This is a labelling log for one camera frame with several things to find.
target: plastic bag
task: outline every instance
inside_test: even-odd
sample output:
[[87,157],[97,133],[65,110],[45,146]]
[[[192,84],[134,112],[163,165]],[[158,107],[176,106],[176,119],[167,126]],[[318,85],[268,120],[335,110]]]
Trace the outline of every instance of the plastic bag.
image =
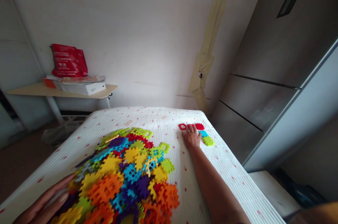
[[85,77],[88,74],[83,51],[72,46],[52,44],[55,68],[52,74],[57,77]]
[[68,122],[57,128],[48,129],[43,132],[41,141],[49,145],[60,145],[79,127],[76,122]]

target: cardboard box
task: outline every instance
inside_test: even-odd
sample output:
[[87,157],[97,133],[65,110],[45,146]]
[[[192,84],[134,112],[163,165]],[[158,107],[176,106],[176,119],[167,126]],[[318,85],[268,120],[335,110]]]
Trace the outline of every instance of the cardboard box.
[[45,83],[46,87],[61,89],[60,83],[56,80],[51,80],[48,78],[42,78],[43,82]]
[[92,95],[106,89],[104,82],[95,82],[89,84],[60,84],[61,89],[65,92],[75,94]]

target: floor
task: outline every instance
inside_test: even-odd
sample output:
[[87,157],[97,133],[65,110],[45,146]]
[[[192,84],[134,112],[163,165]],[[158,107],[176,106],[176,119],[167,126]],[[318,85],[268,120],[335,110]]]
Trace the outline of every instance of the floor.
[[44,130],[57,126],[57,122],[52,122],[0,150],[0,204],[55,151],[55,147],[41,142],[40,139]]

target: white box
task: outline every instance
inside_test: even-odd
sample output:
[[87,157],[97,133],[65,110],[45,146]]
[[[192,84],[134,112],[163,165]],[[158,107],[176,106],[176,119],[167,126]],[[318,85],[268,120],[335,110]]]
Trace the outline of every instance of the white box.
[[83,95],[92,95],[97,92],[106,89],[106,84],[104,82],[95,82],[89,84],[60,84],[61,89],[65,92],[71,92],[75,94],[83,94]]

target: refrigerator door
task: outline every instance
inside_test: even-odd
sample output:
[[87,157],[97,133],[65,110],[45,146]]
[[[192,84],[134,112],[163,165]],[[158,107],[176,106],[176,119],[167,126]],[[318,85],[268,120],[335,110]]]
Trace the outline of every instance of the refrigerator door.
[[268,132],[299,90],[229,75],[220,100]]
[[211,123],[241,164],[264,136],[262,131],[220,101]]
[[231,73],[302,87],[338,39],[338,0],[258,0]]

